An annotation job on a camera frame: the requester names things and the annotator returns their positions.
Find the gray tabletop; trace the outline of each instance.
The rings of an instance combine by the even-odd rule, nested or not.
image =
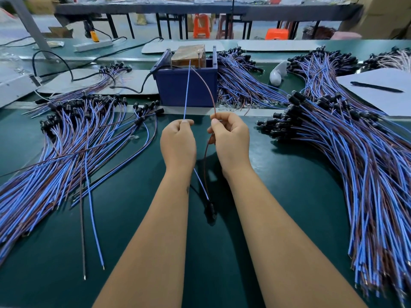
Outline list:
[[[60,4],[55,8],[55,16],[66,17],[73,21],[76,15],[127,13],[164,13],[164,14],[194,14],[194,13],[231,13],[231,3],[216,1],[210,4],[131,4],[123,3],[89,3]],[[359,20],[362,14],[361,4],[300,4],[300,5],[259,5],[234,3],[234,15],[242,15],[243,21],[343,21]]]

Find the workbench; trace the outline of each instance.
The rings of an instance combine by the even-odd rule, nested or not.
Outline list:
[[[229,1],[215,1],[214,3],[201,4],[184,1],[173,1],[164,4],[138,4],[133,2],[89,2],[86,4],[59,4],[55,7],[54,16],[65,26],[71,22],[81,20],[92,20],[95,14],[106,14],[110,24],[113,37],[117,37],[116,28],[111,15],[127,15],[128,13],[156,13],[159,36],[162,35],[159,24],[158,13],[164,14],[196,14],[214,13],[226,14],[226,30],[228,30],[231,14],[241,16],[242,22],[253,21],[292,21],[291,35],[295,35],[299,22],[305,21],[345,21],[356,24],[362,15],[362,4],[299,4],[299,5],[261,5],[245,4]],[[179,20],[180,39],[182,39],[182,25]],[[187,17],[186,17],[186,36],[187,36]]]
[[[107,54],[116,48],[79,53],[74,57],[72,45],[78,39],[66,39],[63,48],[53,49],[63,58],[83,61]],[[317,41],[328,50],[352,52],[360,60],[370,53],[411,46],[411,41]],[[137,44],[128,40],[124,47]],[[235,41],[223,41],[234,47]],[[25,61],[31,48],[13,50]],[[133,67],[145,68],[159,55],[143,56],[141,48],[111,56],[111,60],[127,60],[133,56]],[[258,65],[267,69],[273,64],[300,53],[251,53]],[[38,61],[47,70],[46,61]],[[303,82],[288,75],[283,83],[286,91],[301,89]],[[28,97],[24,101],[33,101]],[[43,146],[39,118],[21,115],[22,110],[0,110],[0,175],[16,170],[38,157]],[[94,214],[105,261],[102,270],[90,223],[90,211],[85,207],[85,244],[87,280],[83,280],[81,264],[79,207],[69,205],[49,215],[30,236],[18,241],[6,262],[0,267],[0,306],[19,308],[91,307],[100,289],[113,270],[129,240],[142,221],[157,187],[165,173],[159,139],[161,130],[181,115],[159,118],[159,130],[151,145],[136,160],[93,191]],[[197,164],[203,171],[203,155],[210,119],[189,115],[197,142]],[[347,255],[349,222],[342,191],[341,178],[326,158],[309,145],[276,143],[255,128],[257,117],[244,117],[250,129],[250,160],[254,170],[309,238],[320,248],[339,272],[353,286],[354,274]],[[398,122],[411,129],[408,121]],[[153,123],[147,123],[153,131]],[[96,179],[143,145],[143,140],[130,142],[93,178]],[[189,217],[185,262],[184,308],[264,307],[249,251],[242,232],[228,183],[223,178],[215,147],[210,146],[206,160],[210,196],[216,203],[215,224],[207,223],[204,215],[205,196],[195,176],[189,193]],[[1,177],[0,183],[9,177]],[[396,307],[398,301],[388,292],[388,299],[371,296],[365,300],[370,308]]]

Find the person's left forearm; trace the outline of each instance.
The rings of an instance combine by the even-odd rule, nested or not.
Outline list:
[[[167,170],[93,307],[181,307],[191,171]]]

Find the gray post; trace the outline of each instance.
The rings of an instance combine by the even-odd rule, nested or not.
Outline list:
[[[21,22],[23,23],[28,33],[32,36],[34,41],[36,41],[40,50],[51,52],[51,49],[49,45],[47,44],[46,39],[43,37],[42,33],[40,32],[40,29],[34,22],[33,16],[28,11],[23,0],[10,0],[10,2],[18,14],[18,18],[20,18]],[[48,54],[47,52],[42,52],[42,53],[47,59],[52,58],[51,54]]]

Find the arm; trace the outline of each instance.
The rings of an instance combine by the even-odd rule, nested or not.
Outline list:
[[[366,308],[252,169],[249,130],[241,118],[234,113],[211,118],[210,143],[229,182],[265,305]]]
[[[188,190],[196,158],[193,123],[177,120],[163,130],[166,174],[94,308],[181,307]]]

